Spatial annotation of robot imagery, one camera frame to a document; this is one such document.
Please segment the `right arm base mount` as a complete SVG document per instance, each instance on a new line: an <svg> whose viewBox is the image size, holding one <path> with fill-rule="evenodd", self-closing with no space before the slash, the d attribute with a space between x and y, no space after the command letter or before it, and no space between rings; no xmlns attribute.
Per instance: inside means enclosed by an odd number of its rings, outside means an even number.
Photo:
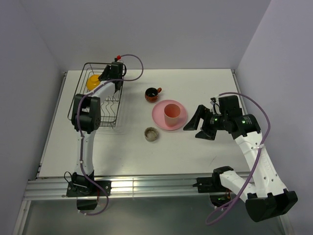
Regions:
<svg viewBox="0 0 313 235"><path fill-rule="evenodd" d="M219 189L213 184L211 177L197 178L196 183L194 183L192 187L196 188L198 193L215 193L222 191L222 189Z"/></svg>

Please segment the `yellow ribbed bowl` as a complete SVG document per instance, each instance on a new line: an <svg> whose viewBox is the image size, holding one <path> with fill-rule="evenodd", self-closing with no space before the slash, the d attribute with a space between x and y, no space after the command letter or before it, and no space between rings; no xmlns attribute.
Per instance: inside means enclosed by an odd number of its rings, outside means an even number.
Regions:
<svg viewBox="0 0 313 235"><path fill-rule="evenodd" d="M99 76L100 75L98 75L98 74L94 74L87 79L86 88L89 91L92 91L93 89L95 89L100 84Z"/></svg>

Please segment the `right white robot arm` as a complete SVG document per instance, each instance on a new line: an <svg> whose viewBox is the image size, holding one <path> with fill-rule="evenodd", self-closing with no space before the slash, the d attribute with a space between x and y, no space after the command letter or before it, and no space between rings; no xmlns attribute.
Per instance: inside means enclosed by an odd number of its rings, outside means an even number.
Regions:
<svg viewBox="0 0 313 235"><path fill-rule="evenodd" d="M298 201L295 191L289 191L276 172L265 147L271 124L267 115L268 127L262 133L256 117L243 114L239 105L240 93L226 92L211 98L212 106L220 111L199 105L191 120L184 126L185 131L197 130L202 120L201 130L195 135L198 139L213 141L218 131L229 133L242 151L250 173L246 179L239 176L229 166L214 169L211 182L215 190L228 189L236 196L214 211L221 215L206 225L220 221L238 200L245 203L246 211L254 222L285 215Z"/></svg>

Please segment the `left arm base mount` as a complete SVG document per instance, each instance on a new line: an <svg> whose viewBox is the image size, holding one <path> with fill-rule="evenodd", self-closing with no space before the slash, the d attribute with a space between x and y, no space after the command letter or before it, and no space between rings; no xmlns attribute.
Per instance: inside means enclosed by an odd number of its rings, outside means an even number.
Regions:
<svg viewBox="0 0 313 235"><path fill-rule="evenodd" d="M88 175L88 180L83 175L78 175L76 172L71 174L66 171L64 179L68 183L66 197L75 197L76 207L80 212L89 212L96 209L100 196L105 196L107 199L111 193L112 182L108 180L94 180L94 173Z"/></svg>

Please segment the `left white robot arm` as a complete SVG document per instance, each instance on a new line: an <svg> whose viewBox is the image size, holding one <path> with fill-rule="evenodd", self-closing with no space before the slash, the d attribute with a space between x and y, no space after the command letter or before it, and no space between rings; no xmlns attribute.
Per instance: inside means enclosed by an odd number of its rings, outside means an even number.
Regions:
<svg viewBox="0 0 313 235"><path fill-rule="evenodd" d="M120 59L111 63L85 63L68 112L77 133L76 167L68 180L67 197L104 196L111 192L110 181L94 176L93 146L96 131L115 126L118 107L104 112L106 104L119 102L127 68Z"/></svg>

